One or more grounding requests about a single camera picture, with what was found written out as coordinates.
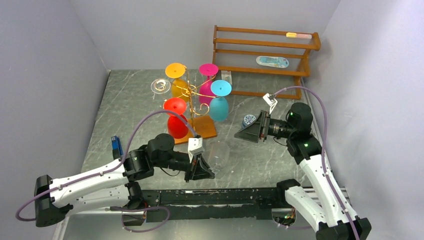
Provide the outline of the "gold wire wine glass rack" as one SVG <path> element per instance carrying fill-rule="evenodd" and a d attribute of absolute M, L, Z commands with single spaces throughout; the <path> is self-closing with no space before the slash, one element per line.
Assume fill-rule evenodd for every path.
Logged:
<path fill-rule="evenodd" d="M 183 114 L 188 122 L 188 133 L 185 137 L 180 139 L 175 139 L 173 137 L 177 145 L 185 144 L 189 141 L 189 138 L 194 137 L 190 129 L 195 130 L 197 134 L 199 134 L 205 139 L 211 139 L 218 136 L 215 123 L 209 116 L 209 105 L 199 102 L 198 91 L 201 84 L 207 80 L 207 77 L 203 75 L 201 77 L 201 80 L 203 80 L 203 82 L 199 83 L 197 81 L 197 76 L 197 73 L 194 73 L 193 75 L 190 74 L 187 67 L 185 74 L 182 76 L 182 79 L 188 82 L 187 93 L 189 99 L 188 102 L 186 102 L 186 111 Z M 169 80 L 171 83 L 173 81 L 173 79 L 169 77 L 165 79 Z M 173 98 L 171 90 L 168 91 L 168 93 L 170 93 L 170 98 Z"/>

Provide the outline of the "red wine glass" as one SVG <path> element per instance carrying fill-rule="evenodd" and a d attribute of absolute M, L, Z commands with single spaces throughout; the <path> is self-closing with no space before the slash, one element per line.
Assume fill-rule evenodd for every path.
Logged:
<path fill-rule="evenodd" d="M 179 97 L 172 97 L 166 100 L 163 104 L 163 109 L 176 113 L 185 121 L 187 120 L 184 116 L 184 112 L 187 109 L 186 102 Z M 188 127 L 185 123 L 172 113 L 168 113 L 169 118 L 167 120 L 168 133 L 175 139 L 182 139 L 188 134 Z"/>

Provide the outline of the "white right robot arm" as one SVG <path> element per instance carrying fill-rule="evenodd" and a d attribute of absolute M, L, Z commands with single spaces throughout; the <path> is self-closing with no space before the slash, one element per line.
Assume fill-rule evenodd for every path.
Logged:
<path fill-rule="evenodd" d="M 320 141 L 312 135 L 311 108 L 294 103 L 284 120 L 271 118 L 262 110 L 256 120 L 234 134 L 237 139 L 258 143 L 268 136 L 285 139 L 289 154 L 305 173 L 317 194 L 314 201 L 295 179 L 276 185 L 275 202 L 293 207 L 315 231 L 317 240 L 365 240 L 372 229 L 370 221 L 360 218 L 338 186 Z"/>

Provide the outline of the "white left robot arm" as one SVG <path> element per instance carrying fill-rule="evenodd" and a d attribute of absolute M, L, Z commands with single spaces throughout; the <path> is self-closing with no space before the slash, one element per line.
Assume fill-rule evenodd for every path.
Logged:
<path fill-rule="evenodd" d="M 147 207 L 138 181 L 153 176 L 154 168 L 184 172 L 186 182 L 214 179 L 215 174 L 202 156 L 202 144 L 203 139 L 196 136 L 187 153 L 174 151 L 174 138 L 161 133 L 130 151 L 125 160 L 118 158 L 69 177 L 42 175 L 36 179 L 34 195 L 47 194 L 34 202 L 35 225 L 52 226 L 73 214 L 103 207 Z"/>

